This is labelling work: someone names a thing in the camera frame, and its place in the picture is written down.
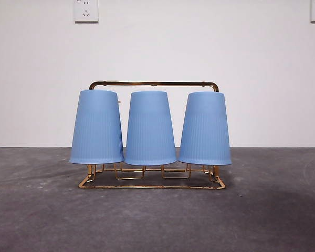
gold metal rack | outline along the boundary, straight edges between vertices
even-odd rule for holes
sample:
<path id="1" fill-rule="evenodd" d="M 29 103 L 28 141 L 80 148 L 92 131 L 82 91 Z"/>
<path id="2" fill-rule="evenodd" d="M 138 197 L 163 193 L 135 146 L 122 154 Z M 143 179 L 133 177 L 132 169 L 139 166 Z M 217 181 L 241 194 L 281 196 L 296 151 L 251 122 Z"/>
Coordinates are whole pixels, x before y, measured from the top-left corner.
<path id="1" fill-rule="evenodd" d="M 97 81 L 90 85 L 90 90 L 94 89 L 96 86 L 176 86 L 176 87 L 184 87 L 184 86 L 200 86 L 200 87 L 212 87 L 215 92 L 218 91 L 218 86 L 213 82 L 117 82 L 117 81 Z M 80 188 L 184 188 L 184 189 L 223 189 L 225 188 L 225 184 L 219 177 L 219 167 L 217 165 L 202 165 L 201 169 L 192 169 L 192 164 L 186 164 L 185 169 L 172 169 L 165 168 L 165 165 L 160 165 L 159 168 L 147 168 L 147 166 L 142 166 L 141 169 L 124 169 L 123 163 L 115 163 L 115 164 L 102 164 L 101 169 L 97 170 L 97 165 L 88 164 L 88 175 L 83 179 L 83 181 L 78 185 Z M 116 181 L 119 183 L 112 185 L 100 185 L 97 181 L 97 177 L 105 175 L 102 174 L 106 171 L 112 171 L 115 174 Z M 120 177 L 119 174 L 124 174 L 128 172 L 140 173 L 141 176 L 135 177 Z M 209 185 L 196 186 L 196 185 L 187 185 L 187 184 L 137 184 L 130 183 L 124 184 L 125 181 L 138 181 L 142 180 L 145 176 L 145 172 L 152 172 L 158 174 L 161 173 L 161 177 L 163 180 L 168 181 L 181 181 L 181 180 L 190 180 L 192 172 L 200 172 L 203 174 L 207 174 Z M 168 177 L 165 176 L 166 172 L 175 172 L 185 173 L 186 176 L 174 176 Z"/>

metal wire frame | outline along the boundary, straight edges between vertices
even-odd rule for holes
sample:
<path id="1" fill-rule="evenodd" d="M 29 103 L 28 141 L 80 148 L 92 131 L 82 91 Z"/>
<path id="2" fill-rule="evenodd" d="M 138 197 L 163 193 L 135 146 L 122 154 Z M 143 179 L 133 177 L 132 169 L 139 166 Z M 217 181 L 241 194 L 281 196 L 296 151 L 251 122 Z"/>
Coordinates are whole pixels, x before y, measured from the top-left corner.
<path id="1" fill-rule="evenodd" d="M 219 92 L 218 86 L 213 82 L 119 82 L 119 81 L 96 81 L 89 87 L 93 90 L 96 86 L 201 86 L 212 87 L 215 92 Z M 122 163 L 120 168 L 117 168 L 117 164 L 113 164 L 113 169 L 106 169 L 105 164 L 102 164 L 102 169 L 97 170 L 96 164 L 88 164 L 88 175 L 78 185 L 80 188 L 176 188 L 176 189 L 209 189 L 218 190 L 224 189 L 226 186 L 219 177 L 219 167 L 217 165 L 209 165 L 208 169 L 202 165 L 202 169 L 191 169 L 191 164 L 186 164 L 186 169 L 165 169 L 164 165 L 161 165 L 159 169 L 147 168 L 143 166 L 142 169 L 123 169 Z M 190 179 L 191 172 L 202 172 L 208 174 L 210 182 L 218 183 L 219 186 L 185 186 L 185 185 L 86 185 L 88 182 L 93 182 L 97 173 L 103 173 L 104 171 L 114 171 L 117 180 L 136 180 L 143 179 L 145 172 L 161 172 L 164 179 Z M 140 172 L 140 177 L 119 177 L 118 172 Z M 166 177 L 164 172 L 188 172 L 188 177 Z"/>
<path id="2" fill-rule="evenodd" d="M 97 173 L 103 173 L 105 171 L 112 171 L 115 173 L 117 180 L 126 180 L 126 179 L 142 179 L 144 178 L 145 172 L 184 172 L 184 170 L 179 169 L 164 169 L 164 165 L 161 165 L 159 169 L 157 168 L 142 168 L 142 169 L 128 169 L 130 171 L 126 172 L 141 172 L 141 177 L 131 177 L 131 178 L 120 178 L 118 177 L 118 172 L 121 172 L 121 168 L 117 168 L 117 164 L 113 164 L 113 169 L 106 169 L 105 165 L 102 165 L 101 170 L 96 170 L 96 165 L 87 165 L 88 166 L 88 175 L 83 179 L 83 181 L 78 185 L 79 188 L 165 188 L 165 189 L 210 189 L 210 190 L 217 190 L 217 189 L 224 189 L 226 186 L 224 182 L 219 178 L 218 171 L 219 167 L 217 165 L 209 165 L 208 169 L 205 166 L 202 166 L 202 169 L 191 169 L 191 164 L 186 164 L 188 167 L 189 176 L 188 177 L 163 177 L 164 179 L 189 179 L 191 172 L 202 172 L 204 174 L 208 174 L 209 181 L 219 184 L 219 186 L 185 186 L 185 185 L 172 185 L 172 186 L 165 186 L 165 185 L 86 185 L 88 182 L 93 182 L 96 178 Z"/>

gray concrete floor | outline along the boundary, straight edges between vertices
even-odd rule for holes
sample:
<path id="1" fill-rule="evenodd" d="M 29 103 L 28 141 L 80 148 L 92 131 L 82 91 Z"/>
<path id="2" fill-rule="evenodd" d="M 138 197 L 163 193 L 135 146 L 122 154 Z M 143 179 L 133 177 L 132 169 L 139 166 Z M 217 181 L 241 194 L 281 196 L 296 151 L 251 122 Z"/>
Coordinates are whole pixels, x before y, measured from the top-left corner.
<path id="1" fill-rule="evenodd" d="M 315 251 L 315 148 L 233 148 L 220 191 L 83 190 L 69 154 L 0 148 L 0 251 Z"/>

ribbed plastic cup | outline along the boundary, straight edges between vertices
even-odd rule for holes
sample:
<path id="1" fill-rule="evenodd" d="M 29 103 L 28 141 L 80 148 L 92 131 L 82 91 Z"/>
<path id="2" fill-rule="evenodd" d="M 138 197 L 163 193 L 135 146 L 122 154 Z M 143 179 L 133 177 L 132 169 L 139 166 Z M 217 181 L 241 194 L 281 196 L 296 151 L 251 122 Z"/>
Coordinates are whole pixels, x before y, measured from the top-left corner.
<path id="1" fill-rule="evenodd" d="M 162 165 L 175 161 L 175 143 L 167 93 L 132 93 L 125 163 Z"/>
<path id="2" fill-rule="evenodd" d="M 124 160 L 115 92 L 84 90 L 80 93 L 70 163 L 107 164 Z"/>
<path id="3" fill-rule="evenodd" d="M 222 93 L 189 94 L 178 160 L 191 164 L 232 164 Z"/>

blue cup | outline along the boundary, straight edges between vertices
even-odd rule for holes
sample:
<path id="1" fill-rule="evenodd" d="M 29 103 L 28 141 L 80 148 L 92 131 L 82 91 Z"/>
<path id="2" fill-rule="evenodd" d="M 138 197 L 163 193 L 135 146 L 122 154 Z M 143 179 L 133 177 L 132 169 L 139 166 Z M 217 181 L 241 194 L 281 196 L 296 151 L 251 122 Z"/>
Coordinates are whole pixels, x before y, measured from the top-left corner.
<path id="1" fill-rule="evenodd" d="M 162 165 L 175 161 L 175 143 L 167 93 L 132 93 L 125 163 Z"/>
<path id="2" fill-rule="evenodd" d="M 124 160 L 116 93 L 80 93 L 70 163 L 107 164 Z"/>
<path id="3" fill-rule="evenodd" d="M 204 165 L 232 164 L 222 93 L 189 94 L 178 160 Z"/>

